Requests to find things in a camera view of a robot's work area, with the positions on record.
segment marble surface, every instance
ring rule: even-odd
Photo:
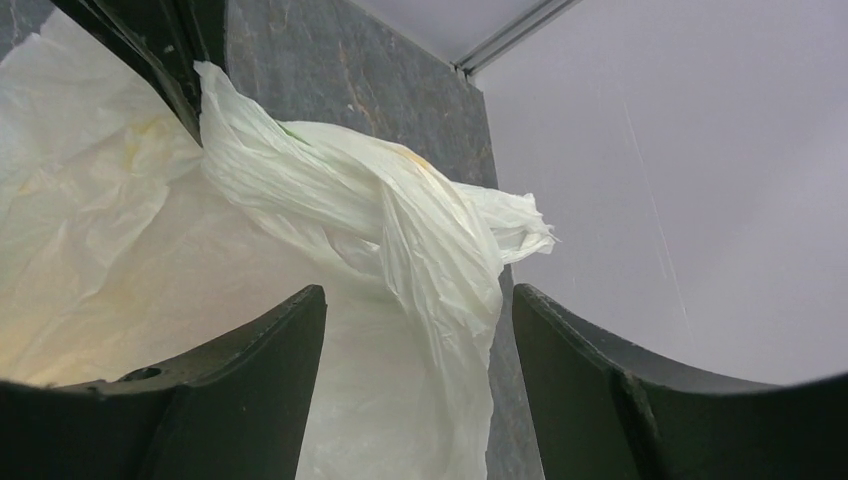
[[[47,0],[0,0],[0,56],[37,31]],[[482,94],[346,0],[230,0],[233,83],[281,120],[336,123],[409,146],[452,180],[496,187]],[[512,332],[512,278],[491,351],[489,479],[542,478]]]

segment crumpled plastic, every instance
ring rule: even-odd
[[[61,13],[0,63],[0,377],[114,380],[316,283],[297,478],[486,478],[498,275],[554,243],[533,197],[196,69],[202,149]]]

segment white plastic bag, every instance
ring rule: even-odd
[[[112,380],[318,283],[298,478],[485,478],[498,275],[553,245],[533,198],[197,70],[203,150],[60,13],[0,64],[0,377]]]

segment white ceiling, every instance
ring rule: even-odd
[[[446,62],[458,60],[537,0],[353,0]]]
[[[707,370],[846,371],[846,78],[844,0],[580,2],[475,77],[562,239],[516,281]]]

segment white garbage bag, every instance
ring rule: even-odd
[[[203,149],[61,13],[0,64],[0,377],[114,380],[317,283],[298,478],[486,478],[498,275],[554,242],[533,197],[196,68]]]

